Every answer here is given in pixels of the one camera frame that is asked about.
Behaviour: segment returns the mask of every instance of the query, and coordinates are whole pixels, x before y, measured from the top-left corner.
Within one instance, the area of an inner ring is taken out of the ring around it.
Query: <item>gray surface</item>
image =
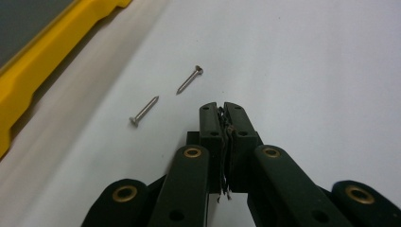
[[[74,0],[0,1],[0,68]]]
[[[80,226],[110,183],[168,169],[208,102],[245,108],[318,185],[401,206],[399,1],[135,0],[86,44],[0,163],[0,226]],[[195,64],[204,73],[176,96]],[[129,117],[160,99],[138,129]],[[245,195],[209,226],[253,226]]]

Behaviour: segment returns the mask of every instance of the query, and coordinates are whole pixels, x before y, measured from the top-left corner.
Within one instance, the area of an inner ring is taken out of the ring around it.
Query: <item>brass ring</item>
[[[117,202],[126,202],[130,201],[133,198],[135,198],[136,194],[138,193],[138,189],[136,189],[135,186],[132,185],[124,185],[120,186],[115,191],[113,192],[113,200]]]
[[[280,151],[273,148],[264,148],[262,151],[270,158],[278,158],[281,155]]]
[[[355,185],[348,185],[345,188],[345,193],[347,193],[349,198],[362,204],[372,204],[375,202],[375,198],[371,193]]]
[[[198,158],[201,156],[201,150],[198,148],[188,148],[183,152],[183,155],[187,158]]]

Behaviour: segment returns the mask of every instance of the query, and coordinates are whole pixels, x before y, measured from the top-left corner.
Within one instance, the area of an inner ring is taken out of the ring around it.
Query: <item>yellow frame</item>
[[[0,157],[33,93],[100,19],[131,0],[76,0],[0,69]]]

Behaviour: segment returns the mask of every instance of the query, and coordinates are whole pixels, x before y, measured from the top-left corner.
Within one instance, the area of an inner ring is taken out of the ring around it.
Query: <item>yellow plastic border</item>
[[[100,19],[131,0],[76,0],[0,70],[0,157],[33,93]]]

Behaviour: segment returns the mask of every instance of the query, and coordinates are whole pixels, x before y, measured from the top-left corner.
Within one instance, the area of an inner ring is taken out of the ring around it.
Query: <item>screw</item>
[[[139,121],[142,119],[142,117],[144,117],[145,114],[147,114],[147,112],[154,106],[154,104],[156,104],[157,100],[159,100],[159,97],[154,97],[137,116],[130,117],[130,121],[135,127],[138,127]]]
[[[180,94],[195,79],[197,75],[202,75],[202,73],[203,69],[200,66],[196,65],[195,71],[191,74],[191,76],[189,76],[189,78],[183,83],[183,85],[181,85],[176,95]]]

